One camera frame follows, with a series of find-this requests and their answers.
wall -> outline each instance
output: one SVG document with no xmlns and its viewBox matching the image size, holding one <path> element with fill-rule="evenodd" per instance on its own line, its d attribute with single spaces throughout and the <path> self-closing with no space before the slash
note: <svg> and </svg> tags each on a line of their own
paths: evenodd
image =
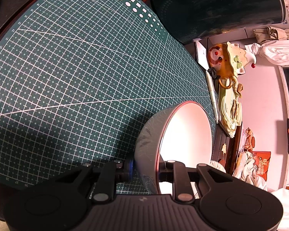
<svg viewBox="0 0 289 231">
<path fill-rule="evenodd" d="M 271 151 L 267 185 L 277 190 L 283 187 L 287 166 L 286 101 L 278 67 L 258 55 L 256 58 L 256 68 L 246 66 L 246 73 L 238 78 L 244 86 L 239 101 L 244 127 L 254 133 L 254 150 Z"/>
</svg>

snack bag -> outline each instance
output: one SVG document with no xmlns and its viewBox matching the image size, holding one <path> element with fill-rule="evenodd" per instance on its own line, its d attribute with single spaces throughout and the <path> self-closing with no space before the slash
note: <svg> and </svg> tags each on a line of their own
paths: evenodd
<svg viewBox="0 0 289 231">
<path fill-rule="evenodd" d="M 254 166 L 256 166 L 256 175 L 261 176 L 265 181 L 267 181 L 267 171 L 269 169 L 271 152 L 253 151 L 251 153 L 253 155 L 253 159 L 255 160 Z"/>
</svg>

pen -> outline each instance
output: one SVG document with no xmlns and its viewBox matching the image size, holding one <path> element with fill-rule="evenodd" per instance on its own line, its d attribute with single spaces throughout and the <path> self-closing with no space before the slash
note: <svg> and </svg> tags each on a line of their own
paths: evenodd
<svg viewBox="0 0 289 231">
<path fill-rule="evenodd" d="M 209 93 L 211 97 L 211 102 L 213 106 L 213 111 L 214 111 L 214 116 L 215 116 L 215 122 L 218 124 L 219 121 L 219 114 L 218 114 L 218 108 L 217 108 L 217 103 L 216 103 L 216 98 L 215 98 L 215 93 L 214 93 L 214 86 L 213 86 L 213 80 L 208 71 L 206 70 L 206 80 L 209 88 Z"/>
</svg>

black cylinder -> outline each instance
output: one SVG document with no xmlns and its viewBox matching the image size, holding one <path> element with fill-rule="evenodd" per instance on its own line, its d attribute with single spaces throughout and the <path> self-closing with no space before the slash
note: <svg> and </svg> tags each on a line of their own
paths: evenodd
<svg viewBox="0 0 289 231">
<path fill-rule="evenodd" d="M 151 0 L 151 4 L 165 28 L 183 44 L 285 20 L 284 0 Z"/>
</svg>

green cutting mat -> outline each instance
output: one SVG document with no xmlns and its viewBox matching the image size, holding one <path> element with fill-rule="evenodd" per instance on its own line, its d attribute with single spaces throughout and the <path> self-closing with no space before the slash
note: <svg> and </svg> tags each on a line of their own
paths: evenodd
<svg viewBox="0 0 289 231">
<path fill-rule="evenodd" d="M 0 182 L 22 189 L 133 152 L 186 100 L 215 130 L 203 72 L 140 0 L 38 0 L 0 41 Z M 118 193 L 144 193 L 135 178 Z"/>
</svg>

